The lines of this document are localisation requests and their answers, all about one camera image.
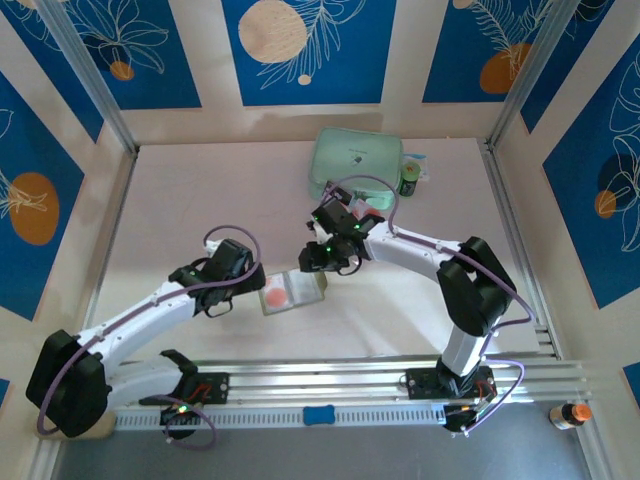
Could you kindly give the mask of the aluminium frame post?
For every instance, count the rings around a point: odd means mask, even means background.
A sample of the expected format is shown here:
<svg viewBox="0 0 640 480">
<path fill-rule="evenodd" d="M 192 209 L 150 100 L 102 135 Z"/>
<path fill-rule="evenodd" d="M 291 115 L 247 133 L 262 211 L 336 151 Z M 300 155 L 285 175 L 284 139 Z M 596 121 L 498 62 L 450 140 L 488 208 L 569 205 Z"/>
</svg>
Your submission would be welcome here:
<svg viewBox="0 0 640 480">
<path fill-rule="evenodd" d="M 554 52 L 580 0 L 549 0 L 549 16 L 542 23 L 525 62 L 503 102 L 500 113 L 486 139 L 487 149 L 497 151 L 515 117 L 529 97 L 533 87 Z"/>
<path fill-rule="evenodd" d="M 42 21 L 103 120 L 111 127 L 124 150 L 136 156 L 138 145 L 121 110 L 61 3 L 57 0 L 33 0 L 33 2 Z"/>
</svg>

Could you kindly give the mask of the blue bone-shaped clip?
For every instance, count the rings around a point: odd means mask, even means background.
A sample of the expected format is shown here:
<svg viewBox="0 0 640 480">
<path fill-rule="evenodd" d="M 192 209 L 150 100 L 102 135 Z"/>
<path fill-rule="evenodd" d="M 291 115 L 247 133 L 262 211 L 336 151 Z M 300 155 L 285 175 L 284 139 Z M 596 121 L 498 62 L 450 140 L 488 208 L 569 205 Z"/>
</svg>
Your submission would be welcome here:
<svg viewBox="0 0 640 480">
<path fill-rule="evenodd" d="M 334 425 L 335 407 L 333 405 L 306 406 L 302 409 L 302 422 L 305 426 Z"/>
</svg>

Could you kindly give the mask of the small bottle orange cap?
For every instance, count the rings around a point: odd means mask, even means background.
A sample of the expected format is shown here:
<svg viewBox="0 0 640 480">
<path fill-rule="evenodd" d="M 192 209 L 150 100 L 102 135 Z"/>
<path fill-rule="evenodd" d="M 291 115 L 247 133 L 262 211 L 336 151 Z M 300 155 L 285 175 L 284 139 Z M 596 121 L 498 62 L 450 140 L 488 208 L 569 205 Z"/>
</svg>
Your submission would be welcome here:
<svg viewBox="0 0 640 480">
<path fill-rule="evenodd" d="M 587 404 L 564 403 L 552 408 L 548 415 L 552 425 L 560 430 L 574 429 L 592 419 L 592 410 Z"/>
</svg>

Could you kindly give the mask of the beige oblong pad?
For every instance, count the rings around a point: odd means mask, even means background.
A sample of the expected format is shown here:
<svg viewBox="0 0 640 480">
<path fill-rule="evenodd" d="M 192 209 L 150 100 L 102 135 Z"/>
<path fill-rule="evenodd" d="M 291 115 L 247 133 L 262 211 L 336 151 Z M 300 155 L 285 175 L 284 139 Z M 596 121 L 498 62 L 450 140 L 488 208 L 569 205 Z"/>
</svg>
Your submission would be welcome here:
<svg viewBox="0 0 640 480">
<path fill-rule="evenodd" d="M 105 413 L 92 427 L 86 432 L 75 436 L 69 437 L 65 435 L 61 430 L 57 430 L 52 434 L 44 435 L 37 429 L 37 424 L 34 424 L 34 434 L 39 439 L 52 440 L 52 441 L 85 441 L 85 440 L 102 440 L 109 437 L 114 429 L 116 423 L 116 415 L 113 412 Z"/>
</svg>

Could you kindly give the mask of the mint green medicine bag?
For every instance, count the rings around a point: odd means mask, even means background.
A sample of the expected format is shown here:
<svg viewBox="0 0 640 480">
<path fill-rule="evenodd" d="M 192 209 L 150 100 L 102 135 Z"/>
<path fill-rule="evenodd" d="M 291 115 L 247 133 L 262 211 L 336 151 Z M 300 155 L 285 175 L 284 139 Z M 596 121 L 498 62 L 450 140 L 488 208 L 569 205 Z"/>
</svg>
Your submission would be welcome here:
<svg viewBox="0 0 640 480">
<path fill-rule="evenodd" d="M 326 127 L 318 134 L 311 156 L 308 190 L 319 200 L 327 181 L 341 182 L 370 196 L 394 203 L 392 190 L 400 182 L 403 144 L 383 133 Z"/>
</svg>

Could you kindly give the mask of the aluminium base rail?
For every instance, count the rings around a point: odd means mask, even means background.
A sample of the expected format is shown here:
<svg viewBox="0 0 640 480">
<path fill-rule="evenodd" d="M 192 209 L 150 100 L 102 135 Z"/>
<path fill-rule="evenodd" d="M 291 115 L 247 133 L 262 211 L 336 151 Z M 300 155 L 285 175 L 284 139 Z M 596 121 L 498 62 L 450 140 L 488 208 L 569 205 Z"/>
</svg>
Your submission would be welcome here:
<svg viewBox="0 0 640 480">
<path fill-rule="evenodd" d="M 510 402 L 589 400 L 592 388 L 577 361 L 551 357 L 524 358 L 524 380 Z M 341 406 L 407 404 L 401 386 L 405 372 L 436 365 L 433 356 L 400 356 L 339 360 L 200 361 L 203 373 L 230 375 L 228 407 Z M 113 375 L 109 408 L 135 405 L 142 398 L 167 394 L 181 372 L 157 356 L 129 362 Z"/>
</svg>

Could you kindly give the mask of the green supplement bottle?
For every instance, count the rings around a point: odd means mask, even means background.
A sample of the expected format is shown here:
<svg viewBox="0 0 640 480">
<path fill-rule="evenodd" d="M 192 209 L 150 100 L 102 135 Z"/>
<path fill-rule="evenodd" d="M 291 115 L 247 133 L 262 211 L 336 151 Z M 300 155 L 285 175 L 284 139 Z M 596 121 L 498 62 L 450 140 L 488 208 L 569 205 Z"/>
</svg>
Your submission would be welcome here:
<svg viewBox="0 0 640 480">
<path fill-rule="evenodd" d="M 409 161 L 403 164 L 398 186 L 398 193 L 401 196 L 411 197 L 414 194 L 421 172 L 421 166 L 415 161 Z"/>
</svg>

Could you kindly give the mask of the green card holder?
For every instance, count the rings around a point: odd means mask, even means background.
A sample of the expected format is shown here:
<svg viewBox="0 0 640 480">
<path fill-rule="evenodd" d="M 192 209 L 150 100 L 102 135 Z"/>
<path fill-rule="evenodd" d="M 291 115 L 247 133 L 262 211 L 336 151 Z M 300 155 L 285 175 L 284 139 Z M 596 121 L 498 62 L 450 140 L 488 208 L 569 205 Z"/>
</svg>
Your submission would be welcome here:
<svg viewBox="0 0 640 480">
<path fill-rule="evenodd" d="M 323 272 L 305 273 L 299 269 L 273 273 L 266 276 L 265 286 L 259 291 L 259 300 L 265 316 L 275 315 L 298 307 L 318 303 L 325 298 L 328 282 Z M 285 288 L 291 304 L 287 308 L 272 310 L 266 307 L 264 294 L 274 287 Z"/>
</svg>

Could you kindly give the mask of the white blue surgical dressing packet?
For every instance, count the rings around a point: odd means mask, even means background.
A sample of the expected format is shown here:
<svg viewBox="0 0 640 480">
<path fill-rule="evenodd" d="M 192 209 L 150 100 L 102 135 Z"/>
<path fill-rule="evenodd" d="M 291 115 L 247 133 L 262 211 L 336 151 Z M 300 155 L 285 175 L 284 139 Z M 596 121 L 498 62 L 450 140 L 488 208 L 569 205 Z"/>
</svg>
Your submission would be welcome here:
<svg viewBox="0 0 640 480">
<path fill-rule="evenodd" d="M 426 181 L 429 178 L 428 158 L 424 154 L 404 153 L 402 158 L 402 166 L 409 161 L 415 161 L 421 166 L 422 172 L 419 181 Z"/>
</svg>

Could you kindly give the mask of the clear acrylic card stand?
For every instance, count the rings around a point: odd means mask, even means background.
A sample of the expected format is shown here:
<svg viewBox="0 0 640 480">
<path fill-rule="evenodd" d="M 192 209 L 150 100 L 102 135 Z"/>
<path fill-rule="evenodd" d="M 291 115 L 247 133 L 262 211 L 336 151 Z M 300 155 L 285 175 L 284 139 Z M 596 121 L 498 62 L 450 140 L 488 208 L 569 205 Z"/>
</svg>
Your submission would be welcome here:
<svg viewBox="0 0 640 480">
<path fill-rule="evenodd" d="M 343 204 L 342 202 L 340 202 L 339 200 L 337 200 L 341 206 L 346 209 L 349 213 L 351 213 L 351 207 L 359 202 L 366 202 L 369 205 L 371 205 L 372 207 L 378 209 L 381 213 L 383 210 L 385 210 L 387 208 L 387 199 L 385 197 L 377 197 L 377 196 L 370 196 L 368 195 L 366 192 L 364 191 L 356 191 L 351 187 L 348 186 L 343 186 L 340 185 L 341 187 L 343 187 L 345 190 L 348 190 L 351 194 L 352 194 L 352 199 L 351 202 L 346 205 Z"/>
</svg>

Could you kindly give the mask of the aluminium side rail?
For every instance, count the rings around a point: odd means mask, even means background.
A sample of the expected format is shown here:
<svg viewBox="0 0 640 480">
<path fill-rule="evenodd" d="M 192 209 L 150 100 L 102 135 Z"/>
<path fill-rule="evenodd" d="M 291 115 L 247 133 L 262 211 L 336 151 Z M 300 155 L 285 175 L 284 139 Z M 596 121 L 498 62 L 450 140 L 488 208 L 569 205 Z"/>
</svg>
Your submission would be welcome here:
<svg viewBox="0 0 640 480">
<path fill-rule="evenodd" d="M 77 321 L 82 328 L 90 326 L 94 317 L 136 160 L 136 154 L 124 156 L 108 191 L 107 203 L 101 216 L 100 229 L 78 306 Z"/>
<path fill-rule="evenodd" d="M 521 221 L 509 191 L 506 177 L 502 172 L 499 158 L 486 139 L 479 139 L 478 147 L 500 213 L 509 248 L 514 258 L 515 268 L 519 275 L 521 286 L 518 287 L 518 292 L 522 296 L 527 296 L 528 304 L 536 314 L 534 328 L 537 333 L 542 334 L 543 340 L 540 341 L 541 352 L 539 355 L 563 360 L 564 354 L 557 341 L 542 286 L 537 279 L 528 255 L 521 229 Z"/>
</svg>

